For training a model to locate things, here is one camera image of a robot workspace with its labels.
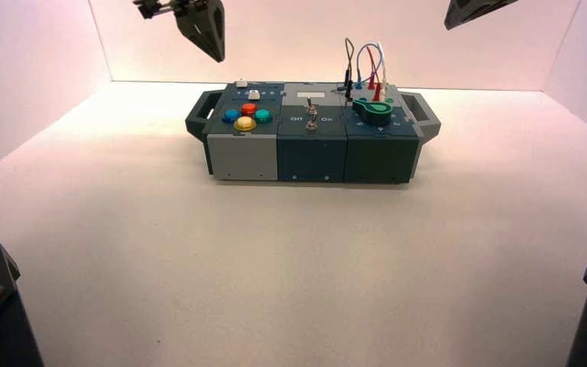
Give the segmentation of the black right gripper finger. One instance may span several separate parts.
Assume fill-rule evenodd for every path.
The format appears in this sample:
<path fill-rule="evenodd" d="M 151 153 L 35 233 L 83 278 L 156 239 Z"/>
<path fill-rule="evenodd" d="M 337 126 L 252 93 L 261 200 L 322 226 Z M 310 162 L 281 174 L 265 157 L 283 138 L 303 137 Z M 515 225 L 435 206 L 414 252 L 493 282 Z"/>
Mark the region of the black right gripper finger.
<path fill-rule="evenodd" d="M 444 18 L 446 30 L 452 30 L 477 18 L 476 12 L 480 7 L 482 7 L 482 1 L 479 0 L 451 0 Z"/>
<path fill-rule="evenodd" d="M 493 11 L 496 11 L 500 8 L 503 8 L 507 5 L 515 3 L 517 0 L 479 0 L 482 1 L 482 7 L 480 7 L 477 12 L 477 18 L 480 18 L 486 14 L 489 14 Z"/>

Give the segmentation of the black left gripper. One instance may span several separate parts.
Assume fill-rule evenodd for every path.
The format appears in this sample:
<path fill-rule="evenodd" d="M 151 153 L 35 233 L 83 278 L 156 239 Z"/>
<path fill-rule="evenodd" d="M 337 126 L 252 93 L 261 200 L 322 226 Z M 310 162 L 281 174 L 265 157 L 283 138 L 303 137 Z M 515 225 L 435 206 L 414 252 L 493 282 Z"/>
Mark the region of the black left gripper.
<path fill-rule="evenodd" d="M 174 10 L 181 34 L 214 61 L 225 59 L 225 9 L 220 0 L 175 1 L 133 0 L 143 19 L 152 19 Z"/>

